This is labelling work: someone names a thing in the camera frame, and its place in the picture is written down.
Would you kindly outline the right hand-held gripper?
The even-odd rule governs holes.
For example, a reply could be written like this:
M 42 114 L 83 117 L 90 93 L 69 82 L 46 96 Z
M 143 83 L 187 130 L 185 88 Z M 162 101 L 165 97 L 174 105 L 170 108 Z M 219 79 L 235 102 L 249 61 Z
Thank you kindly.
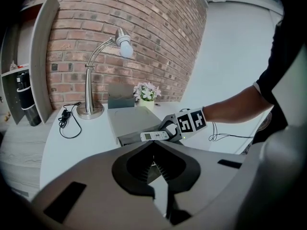
M 203 107 L 197 109 L 183 109 L 176 114 L 167 115 L 160 124 L 160 130 L 168 129 L 169 125 L 175 126 L 175 134 L 167 141 L 179 142 L 196 135 L 207 127 Z

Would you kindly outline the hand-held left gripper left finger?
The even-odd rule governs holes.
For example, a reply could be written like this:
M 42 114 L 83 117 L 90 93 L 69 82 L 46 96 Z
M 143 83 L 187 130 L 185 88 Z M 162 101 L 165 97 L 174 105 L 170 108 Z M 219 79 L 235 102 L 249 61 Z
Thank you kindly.
M 48 183 L 32 204 L 48 227 L 72 230 L 164 230 L 166 220 L 150 196 L 131 195 L 112 175 L 115 160 L 144 145 L 126 145 L 87 157 Z M 50 206 L 73 182 L 85 185 L 62 223 L 50 215 Z

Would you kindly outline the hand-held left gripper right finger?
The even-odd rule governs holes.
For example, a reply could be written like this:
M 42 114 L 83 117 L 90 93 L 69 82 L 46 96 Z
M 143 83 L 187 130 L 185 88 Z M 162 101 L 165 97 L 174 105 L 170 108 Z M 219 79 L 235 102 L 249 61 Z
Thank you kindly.
M 244 156 L 157 141 L 154 149 L 154 204 L 171 225 L 195 216 L 229 184 Z

